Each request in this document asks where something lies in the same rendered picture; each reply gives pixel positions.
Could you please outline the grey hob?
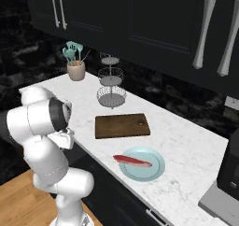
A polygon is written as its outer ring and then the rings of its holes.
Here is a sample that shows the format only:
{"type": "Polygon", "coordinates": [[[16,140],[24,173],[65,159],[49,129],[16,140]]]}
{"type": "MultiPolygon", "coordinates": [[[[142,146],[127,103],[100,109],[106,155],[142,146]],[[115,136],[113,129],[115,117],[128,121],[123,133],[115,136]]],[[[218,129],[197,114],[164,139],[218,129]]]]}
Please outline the grey hob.
{"type": "Polygon", "coordinates": [[[205,192],[198,206],[213,218],[219,218],[229,226],[239,226],[239,201],[219,189],[217,182],[205,192]]]}

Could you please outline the teal slotted spatula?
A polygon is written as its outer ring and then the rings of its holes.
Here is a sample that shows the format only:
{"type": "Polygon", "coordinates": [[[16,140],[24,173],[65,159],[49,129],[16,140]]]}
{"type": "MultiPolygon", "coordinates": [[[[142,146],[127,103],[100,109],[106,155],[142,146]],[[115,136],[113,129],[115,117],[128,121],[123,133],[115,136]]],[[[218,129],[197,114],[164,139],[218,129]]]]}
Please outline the teal slotted spatula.
{"type": "Polygon", "coordinates": [[[73,41],[68,41],[66,43],[66,46],[67,46],[66,55],[71,62],[74,62],[76,60],[76,51],[78,48],[78,44],[73,41]]]}

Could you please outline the dark wooden cutting board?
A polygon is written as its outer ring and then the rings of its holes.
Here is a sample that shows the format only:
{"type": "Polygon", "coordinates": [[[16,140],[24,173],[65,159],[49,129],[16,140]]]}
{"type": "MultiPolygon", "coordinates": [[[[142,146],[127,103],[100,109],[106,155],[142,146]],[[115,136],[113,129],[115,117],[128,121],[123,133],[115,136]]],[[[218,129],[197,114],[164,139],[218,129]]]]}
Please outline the dark wooden cutting board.
{"type": "Polygon", "coordinates": [[[119,138],[150,135],[143,113],[95,117],[95,138],[119,138]]]}

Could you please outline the red raw meat strip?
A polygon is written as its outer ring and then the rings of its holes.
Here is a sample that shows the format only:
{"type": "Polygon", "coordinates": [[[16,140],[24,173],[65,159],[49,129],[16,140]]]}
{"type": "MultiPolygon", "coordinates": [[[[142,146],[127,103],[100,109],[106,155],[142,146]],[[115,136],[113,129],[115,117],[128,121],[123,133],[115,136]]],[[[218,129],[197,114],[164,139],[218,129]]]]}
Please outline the red raw meat strip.
{"type": "Polygon", "coordinates": [[[124,156],[124,155],[114,155],[113,158],[120,163],[126,163],[129,165],[134,165],[134,166],[142,166],[142,167],[151,167],[152,164],[150,162],[146,161],[141,161],[136,158],[124,156]]]}

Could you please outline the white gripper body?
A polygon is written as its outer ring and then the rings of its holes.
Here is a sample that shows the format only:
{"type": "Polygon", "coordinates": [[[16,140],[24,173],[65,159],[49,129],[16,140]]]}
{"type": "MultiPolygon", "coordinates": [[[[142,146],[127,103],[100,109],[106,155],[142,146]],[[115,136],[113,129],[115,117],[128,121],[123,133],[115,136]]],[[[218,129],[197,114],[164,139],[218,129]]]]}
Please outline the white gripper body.
{"type": "Polygon", "coordinates": [[[72,149],[74,145],[75,132],[69,128],[49,135],[49,138],[57,144],[59,148],[72,149]]]}

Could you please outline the thin metal utensil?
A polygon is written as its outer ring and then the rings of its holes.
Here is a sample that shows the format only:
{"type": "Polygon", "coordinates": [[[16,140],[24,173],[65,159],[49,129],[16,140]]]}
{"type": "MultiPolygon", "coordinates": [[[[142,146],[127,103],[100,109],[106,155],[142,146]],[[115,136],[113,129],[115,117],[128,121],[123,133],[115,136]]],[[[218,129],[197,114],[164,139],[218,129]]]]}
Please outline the thin metal utensil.
{"type": "Polygon", "coordinates": [[[81,59],[80,64],[82,64],[82,63],[86,60],[86,58],[88,57],[88,55],[90,54],[90,52],[91,52],[91,49],[89,49],[88,52],[86,53],[86,55],[84,56],[84,58],[81,59]]]}

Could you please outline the black upper cupboard door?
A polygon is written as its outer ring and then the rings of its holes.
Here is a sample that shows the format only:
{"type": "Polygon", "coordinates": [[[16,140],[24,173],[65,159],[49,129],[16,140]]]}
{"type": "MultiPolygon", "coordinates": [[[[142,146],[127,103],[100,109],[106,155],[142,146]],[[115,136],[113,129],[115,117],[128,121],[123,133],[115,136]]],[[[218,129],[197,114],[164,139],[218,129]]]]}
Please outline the black upper cupboard door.
{"type": "Polygon", "coordinates": [[[192,65],[198,47],[204,15],[204,0],[129,0],[128,43],[132,61],[165,75],[207,87],[212,81],[206,69],[209,31],[204,63],[192,65]]]}
{"type": "Polygon", "coordinates": [[[84,47],[130,59],[129,0],[63,0],[63,37],[84,47]]]}
{"type": "Polygon", "coordinates": [[[51,35],[57,35],[60,32],[55,25],[53,6],[51,0],[27,0],[30,9],[34,28],[51,35]]]}
{"type": "MultiPolygon", "coordinates": [[[[235,0],[225,0],[223,4],[223,9],[226,11],[225,21],[223,22],[227,29],[226,45],[231,29],[234,1],[235,0]]],[[[234,98],[239,98],[239,29],[233,45],[229,75],[222,77],[222,81],[226,94],[234,98]]]]}

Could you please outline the beige utensil pot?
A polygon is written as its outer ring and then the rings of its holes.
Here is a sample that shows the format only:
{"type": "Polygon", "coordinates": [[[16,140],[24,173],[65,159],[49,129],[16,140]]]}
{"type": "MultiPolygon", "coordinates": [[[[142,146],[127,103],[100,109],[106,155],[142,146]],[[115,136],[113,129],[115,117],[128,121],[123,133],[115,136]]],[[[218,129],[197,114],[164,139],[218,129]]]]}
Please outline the beige utensil pot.
{"type": "Polygon", "coordinates": [[[85,78],[86,67],[84,62],[80,62],[80,64],[76,66],[68,65],[67,73],[71,80],[73,81],[81,81],[85,78]]]}

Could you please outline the teal spoon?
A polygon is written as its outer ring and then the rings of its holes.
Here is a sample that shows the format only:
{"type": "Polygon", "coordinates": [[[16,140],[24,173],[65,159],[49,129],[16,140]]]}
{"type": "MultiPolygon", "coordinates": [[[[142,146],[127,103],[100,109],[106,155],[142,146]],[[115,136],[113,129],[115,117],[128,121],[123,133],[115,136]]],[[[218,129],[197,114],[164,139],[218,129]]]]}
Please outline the teal spoon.
{"type": "Polygon", "coordinates": [[[70,58],[67,55],[67,48],[63,48],[62,52],[63,52],[63,56],[66,59],[67,63],[70,64],[70,58]]]}

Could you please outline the white wall socket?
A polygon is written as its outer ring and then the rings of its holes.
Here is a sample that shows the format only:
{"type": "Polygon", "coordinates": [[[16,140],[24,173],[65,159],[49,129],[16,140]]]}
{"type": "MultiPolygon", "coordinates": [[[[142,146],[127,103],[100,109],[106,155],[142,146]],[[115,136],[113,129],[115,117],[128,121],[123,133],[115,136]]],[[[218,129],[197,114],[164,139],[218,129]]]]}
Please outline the white wall socket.
{"type": "Polygon", "coordinates": [[[226,97],[225,106],[239,111],[239,100],[230,96],[226,97]]]}

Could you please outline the light blue plate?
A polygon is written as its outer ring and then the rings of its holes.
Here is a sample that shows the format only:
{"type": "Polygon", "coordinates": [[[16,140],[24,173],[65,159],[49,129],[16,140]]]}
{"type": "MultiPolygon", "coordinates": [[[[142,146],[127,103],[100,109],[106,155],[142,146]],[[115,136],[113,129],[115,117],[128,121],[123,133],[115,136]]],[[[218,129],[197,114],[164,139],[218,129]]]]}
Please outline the light blue plate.
{"type": "Polygon", "coordinates": [[[151,181],[160,177],[165,169],[164,158],[153,148],[129,148],[123,152],[124,156],[136,158],[141,161],[150,162],[151,167],[134,166],[125,163],[120,163],[121,172],[130,179],[135,181],[151,181]]]}

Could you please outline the black microwave oven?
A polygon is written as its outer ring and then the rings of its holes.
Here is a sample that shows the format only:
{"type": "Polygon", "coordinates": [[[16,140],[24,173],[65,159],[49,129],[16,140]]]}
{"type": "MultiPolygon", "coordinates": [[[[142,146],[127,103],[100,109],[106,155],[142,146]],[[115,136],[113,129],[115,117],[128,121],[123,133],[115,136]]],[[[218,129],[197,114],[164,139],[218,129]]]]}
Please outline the black microwave oven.
{"type": "Polygon", "coordinates": [[[218,187],[239,201],[239,128],[231,135],[217,177],[218,187]]]}

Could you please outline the black drawer front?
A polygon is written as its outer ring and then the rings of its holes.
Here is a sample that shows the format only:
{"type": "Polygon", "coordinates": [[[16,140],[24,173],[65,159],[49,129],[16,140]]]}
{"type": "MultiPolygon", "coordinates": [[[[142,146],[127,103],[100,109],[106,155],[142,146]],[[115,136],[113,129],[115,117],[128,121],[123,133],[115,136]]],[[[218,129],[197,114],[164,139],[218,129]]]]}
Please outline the black drawer front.
{"type": "MultiPolygon", "coordinates": [[[[93,174],[94,188],[83,202],[103,226],[160,226],[146,213],[147,206],[92,157],[84,157],[78,166],[93,174]]],[[[151,213],[165,226],[173,226],[151,213]]]]}

